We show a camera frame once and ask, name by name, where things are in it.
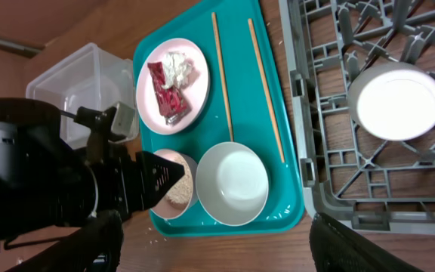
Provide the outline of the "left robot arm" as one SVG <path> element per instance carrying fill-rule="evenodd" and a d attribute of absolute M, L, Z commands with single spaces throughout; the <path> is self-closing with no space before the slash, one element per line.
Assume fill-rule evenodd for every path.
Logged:
<path fill-rule="evenodd" d="M 118 106 L 80 107 L 85 147 L 60 136 L 66 112 L 40 100 L 0 98 L 0 243 L 49 226 L 83 227 L 105 210 L 123 219 L 156 206 L 184 167 L 147 151 L 133 156 L 112 131 Z"/>

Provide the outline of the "rice pile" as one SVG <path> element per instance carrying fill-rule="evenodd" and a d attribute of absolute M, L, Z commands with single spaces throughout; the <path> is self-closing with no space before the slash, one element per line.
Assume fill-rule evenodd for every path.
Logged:
<path fill-rule="evenodd" d="M 166 199 L 173 205 L 186 206 L 193 197 L 193 178 L 186 160 L 177 155 L 172 159 L 184 167 L 184 176 L 167 192 Z"/>

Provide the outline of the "small pink plate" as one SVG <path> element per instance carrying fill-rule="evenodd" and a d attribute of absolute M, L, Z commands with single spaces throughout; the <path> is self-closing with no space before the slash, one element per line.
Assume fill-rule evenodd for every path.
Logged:
<path fill-rule="evenodd" d="M 189 156 L 169 149 L 157 150 L 155 154 L 181 164 L 185 174 L 151 211 L 162 219 L 179 218 L 198 200 L 195 182 L 197 163 Z"/>

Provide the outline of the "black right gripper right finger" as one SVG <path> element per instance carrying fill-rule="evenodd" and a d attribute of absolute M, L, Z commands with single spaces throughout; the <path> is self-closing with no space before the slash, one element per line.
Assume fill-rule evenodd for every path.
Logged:
<path fill-rule="evenodd" d="M 318 271 L 420 271 L 322 212 L 313 217 L 310 250 Z"/>

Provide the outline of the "red snack wrapper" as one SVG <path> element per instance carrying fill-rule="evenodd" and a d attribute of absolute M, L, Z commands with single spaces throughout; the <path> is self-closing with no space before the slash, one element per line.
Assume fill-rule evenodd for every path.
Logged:
<path fill-rule="evenodd" d="M 173 85 L 165 87 L 162 62 L 148 63 L 147 68 L 150 71 L 159 114 L 165 118 L 166 125 L 175 125 L 188 114 L 190 106 L 178 88 Z"/>

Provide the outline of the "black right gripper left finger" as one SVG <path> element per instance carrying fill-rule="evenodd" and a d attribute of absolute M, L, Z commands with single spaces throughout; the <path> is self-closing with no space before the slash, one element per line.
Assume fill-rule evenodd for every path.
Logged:
<path fill-rule="evenodd" d="M 89 224 L 11 270 L 115 271 L 119 266 L 122 243 L 120 214 L 116 210 L 107 210 L 99 213 Z"/>

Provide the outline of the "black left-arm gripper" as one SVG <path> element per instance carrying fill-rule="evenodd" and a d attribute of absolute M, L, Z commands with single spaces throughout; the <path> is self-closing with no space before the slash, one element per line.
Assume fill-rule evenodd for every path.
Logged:
<path fill-rule="evenodd" d="M 184 167 L 154 153 L 140 151 L 132 159 L 119 144 L 126 136 L 113 134 L 114 106 L 104 111 L 79 107 L 73 121 L 91 130 L 85 164 L 97 185 L 97 210 L 115 209 L 125 221 L 134 212 L 155 207 L 184 176 Z"/>

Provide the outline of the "grey bowl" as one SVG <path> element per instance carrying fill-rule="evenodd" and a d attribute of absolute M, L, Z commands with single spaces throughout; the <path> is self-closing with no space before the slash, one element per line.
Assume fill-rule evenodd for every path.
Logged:
<path fill-rule="evenodd" d="M 214 145 L 199 160 L 196 192 L 204 210 L 217 222 L 238 227 L 264 210 L 270 183 L 259 156 L 236 142 Z"/>

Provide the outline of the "white tissue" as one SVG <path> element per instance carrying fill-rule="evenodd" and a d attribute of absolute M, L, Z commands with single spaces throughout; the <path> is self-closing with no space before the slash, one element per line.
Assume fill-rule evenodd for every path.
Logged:
<path fill-rule="evenodd" d="M 171 51 L 165 54 L 162 69 L 165 77 L 163 88 L 186 88 L 190 83 L 193 64 L 185 54 Z"/>

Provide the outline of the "wooden chopstick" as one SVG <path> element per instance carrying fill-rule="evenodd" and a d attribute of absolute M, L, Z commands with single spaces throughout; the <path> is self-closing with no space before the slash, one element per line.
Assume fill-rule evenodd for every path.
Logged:
<path fill-rule="evenodd" d="M 226 112 L 226 118 L 227 118 L 227 127 L 228 132 L 230 135 L 230 141 L 234 141 L 234 134 L 233 134 L 233 123 L 232 123 L 232 116 L 231 116 L 231 110 L 230 110 L 230 103 L 228 98 L 228 90 L 227 90 L 227 82 L 226 82 L 226 76 L 225 76 L 225 70 L 224 70 L 224 62 L 223 62 L 223 56 L 222 56 L 222 50 L 221 50 L 221 39 L 219 35 L 219 29 L 218 29 L 218 20 L 215 12 L 211 13 L 211 21 L 213 26 L 213 32 L 214 32 L 214 42 L 217 52 L 217 61 L 218 61 L 218 68 L 219 68 L 219 74 L 221 79 L 221 89 L 222 94 L 224 98 L 224 108 Z"/>
<path fill-rule="evenodd" d="M 267 81 L 267 76 L 266 76 L 266 73 L 264 70 L 264 64 L 263 64 L 263 60 L 262 60 L 262 56 L 261 56 L 260 47 L 258 44 L 258 39 L 257 39 L 256 32 L 255 32 L 255 25 L 254 25 L 253 20 L 251 18 L 248 18 L 248 27 L 249 27 L 249 32 L 251 35 L 253 48 L 255 51 L 255 56 L 256 56 L 256 60 L 257 60 L 257 64 L 258 64 L 261 82 L 263 85 L 264 95 L 265 95 L 266 102 L 267 102 L 267 109 L 269 112 L 270 121 L 271 121 L 271 124 L 273 126 L 273 133 L 274 133 L 274 136 L 276 139 L 277 149 L 279 151 L 281 162 L 285 163 L 285 154 L 284 154 L 284 151 L 282 148 L 282 141 L 281 141 L 281 136 L 279 133 L 279 127 L 278 127 L 278 124 L 276 121 L 276 114 L 275 114 L 273 102 L 272 102 L 272 99 L 270 96 L 270 89 L 269 89 L 269 85 L 268 85 L 268 81 Z"/>

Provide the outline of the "white paper cup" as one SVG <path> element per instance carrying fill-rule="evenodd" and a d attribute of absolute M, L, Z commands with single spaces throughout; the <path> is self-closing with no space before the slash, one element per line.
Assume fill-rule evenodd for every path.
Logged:
<path fill-rule="evenodd" d="M 369 134 L 411 140 L 435 126 L 435 80 L 409 63 L 380 64 L 353 80 L 347 104 L 352 120 Z"/>

